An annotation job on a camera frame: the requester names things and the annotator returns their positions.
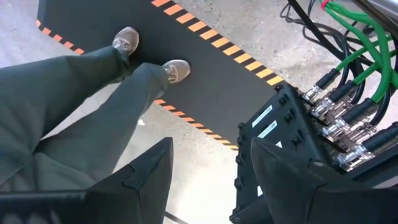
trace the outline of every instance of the black metal frame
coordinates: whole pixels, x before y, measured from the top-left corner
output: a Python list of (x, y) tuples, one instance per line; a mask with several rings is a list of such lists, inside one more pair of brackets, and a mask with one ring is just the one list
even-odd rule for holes
[[(273, 144), (281, 141), (283, 148), (297, 151), (304, 159), (322, 161), (338, 169), (338, 166), (331, 162), (331, 158), (326, 156), (328, 148), (335, 146), (314, 131), (320, 124), (306, 111), (309, 105), (301, 100), (297, 89), (285, 83), (277, 85), (275, 90), (277, 94), (246, 124), (238, 125), (239, 154), (236, 156), (238, 176), (234, 183), (237, 192), (236, 208), (229, 218), (235, 224), (273, 223), (266, 204), (267, 199), (263, 195), (258, 196), (258, 183), (251, 159), (251, 139), (257, 137), (272, 122), (277, 121), (279, 128), (272, 130), (264, 137), (265, 140)], [(253, 127), (252, 122), (270, 106), (272, 111)], [(395, 178), (398, 175), (398, 145), (378, 154), (374, 159), (361, 164), (349, 173), (339, 169), (338, 171), (367, 187), (381, 184), (384, 184), (384, 187), (395, 185), (398, 183), (398, 178)]]

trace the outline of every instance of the gray sneaker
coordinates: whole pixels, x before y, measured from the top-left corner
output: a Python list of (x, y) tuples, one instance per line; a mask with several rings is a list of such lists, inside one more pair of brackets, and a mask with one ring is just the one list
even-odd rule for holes
[(169, 76), (169, 83), (178, 83), (182, 81), (191, 72), (191, 66), (184, 60), (171, 60), (163, 65)]
[(126, 27), (116, 34), (112, 46), (131, 55), (137, 49), (138, 42), (138, 32), (132, 27)]

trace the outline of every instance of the foot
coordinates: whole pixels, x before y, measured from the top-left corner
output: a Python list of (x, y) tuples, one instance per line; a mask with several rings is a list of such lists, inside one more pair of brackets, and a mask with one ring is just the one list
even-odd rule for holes
[(126, 27), (114, 37), (112, 46), (131, 55), (138, 46), (139, 35), (132, 27)]
[(163, 65), (169, 76), (169, 83), (178, 83), (182, 81), (191, 72), (191, 66), (184, 60), (171, 60)]

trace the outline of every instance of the gray floor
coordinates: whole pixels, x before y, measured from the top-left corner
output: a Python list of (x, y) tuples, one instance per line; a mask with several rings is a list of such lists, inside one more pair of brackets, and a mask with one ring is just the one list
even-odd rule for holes
[[(279, 19), (285, 0), (177, 2), (303, 90), (338, 63), (325, 49), (306, 41), (299, 26)], [(74, 54), (35, 27), (37, 6), (38, 0), (0, 0), (0, 67)], [(313, 19), (336, 26), (318, 7)], [(378, 83), (377, 77), (371, 77), (368, 83), (367, 93), (371, 94), (376, 88), (373, 83)], [(115, 87), (108, 86), (88, 99), (53, 133), (95, 110)], [(391, 124), (395, 109), (391, 105), (380, 127)], [(142, 117), (117, 168), (165, 136), (174, 137), (175, 145), (168, 212), (188, 223), (229, 223), (235, 205), (236, 153), (157, 105), (151, 106)]]

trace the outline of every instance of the label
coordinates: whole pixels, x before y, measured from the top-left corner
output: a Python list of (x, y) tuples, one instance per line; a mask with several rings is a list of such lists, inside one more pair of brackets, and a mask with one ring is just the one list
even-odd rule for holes
[(254, 128), (269, 112), (272, 111), (272, 105), (270, 105), (265, 111), (263, 111), (260, 116), (258, 116), (253, 123), (251, 123), (251, 127)]
[(262, 195), (262, 190), (260, 186), (257, 186), (257, 196), (259, 197), (260, 195)]
[(262, 133), (258, 135), (258, 137), (260, 138), (266, 137), (267, 134), (269, 134), (274, 128), (276, 128), (276, 126), (277, 126), (276, 121), (272, 122), (265, 130), (262, 131)]
[(276, 146), (278, 146), (278, 147), (282, 147), (282, 143), (281, 143), (281, 141), (279, 141), (277, 144), (275, 144)]

